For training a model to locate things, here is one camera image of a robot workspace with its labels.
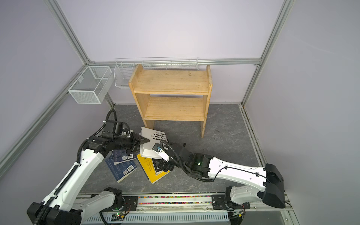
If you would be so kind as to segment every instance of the wooden shelf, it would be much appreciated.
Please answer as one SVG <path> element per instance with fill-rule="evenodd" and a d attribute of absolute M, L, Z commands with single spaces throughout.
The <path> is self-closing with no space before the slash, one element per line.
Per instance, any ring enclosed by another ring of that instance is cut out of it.
<path fill-rule="evenodd" d="M 206 71 L 144 70 L 138 64 L 129 87 L 147 128 L 155 120 L 200 121 L 204 136 L 212 90 L 210 66 Z M 203 95 L 202 98 L 151 97 L 150 94 Z"/>
<path fill-rule="evenodd" d="M 206 71 L 143 70 L 134 92 L 207 95 L 209 84 Z"/>
<path fill-rule="evenodd" d="M 150 97 L 145 119 L 204 121 L 203 98 Z"/>

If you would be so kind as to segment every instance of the blue book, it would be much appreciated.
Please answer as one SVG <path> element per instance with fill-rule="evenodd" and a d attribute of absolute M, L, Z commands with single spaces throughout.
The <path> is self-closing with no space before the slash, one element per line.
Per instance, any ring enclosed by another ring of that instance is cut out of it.
<path fill-rule="evenodd" d="M 114 175 L 117 182 L 122 181 L 123 179 L 125 179 L 125 177 L 127 177 L 135 169 L 137 169 L 137 166 L 136 166 L 134 161 L 127 161 L 127 162 L 123 162 L 123 163 L 119 163 L 117 165 L 114 165 L 113 158 L 112 157 L 107 157 L 105 159 L 105 162 L 108 165 L 110 171 Z"/>
<path fill-rule="evenodd" d="M 113 150 L 110 157 L 114 159 L 114 165 L 135 159 L 134 154 L 127 155 L 125 150 Z"/>

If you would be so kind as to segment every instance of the lower shelf board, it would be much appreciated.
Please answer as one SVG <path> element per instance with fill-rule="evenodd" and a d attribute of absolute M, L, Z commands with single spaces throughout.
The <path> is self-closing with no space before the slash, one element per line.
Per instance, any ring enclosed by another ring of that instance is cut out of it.
<path fill-rule="evenodd" d="M 204 121 L 203 98 L 150 97 L 145 119 Z"/>

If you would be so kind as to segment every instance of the dark gray tabletop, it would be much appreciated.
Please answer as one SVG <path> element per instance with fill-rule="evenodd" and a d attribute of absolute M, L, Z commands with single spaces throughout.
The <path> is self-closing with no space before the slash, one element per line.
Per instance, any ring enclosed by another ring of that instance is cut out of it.
<path fill-rule="evenodd" d="M 118 121 L 126 122 L 135 132 L 144 126 L 136 105 L 116 105 Z M 258 162 L 237 104 L 212 104 L 209 106 L 204 138 L 200 137 L 200 122 L 156 121 L 155 130 L 166 133 L 169 141 L 186 143 L 193 153 L 205 153 L 227 162 L 245 166 L 258 166 Z M 97 193 L 107 187 L 124 193 L 141 192 L 224 192 L 227 186 L 238 183 L 216 179 L 205 183 L 188 177 L 175 168 L 169 174 L 151 184 L 135 159 L 138 168 L 118 183 L 108 166 L 102 161 L 90 175 L 81 193 Z"/>

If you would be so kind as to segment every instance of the wire basket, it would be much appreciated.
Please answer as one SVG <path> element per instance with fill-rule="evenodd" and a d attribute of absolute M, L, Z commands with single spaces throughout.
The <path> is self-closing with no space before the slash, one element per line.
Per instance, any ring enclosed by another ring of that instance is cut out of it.
<path fill-rule="evenodd" d="M 79 104 L 101 104 L 113 82 L 110 67 L 87 66 L 69 88 L 69 93 Z"/>
<path fill-rule="evenodd" d="M 121 89 L 129 88 L 129 80 L 136 65 L 141 64 L 143 69 L 158 70 L 198 70 L 197 57 L 165 57 L 165 58 L 123 58 L 115 59 L 114 69 L 115 86 Z"/>

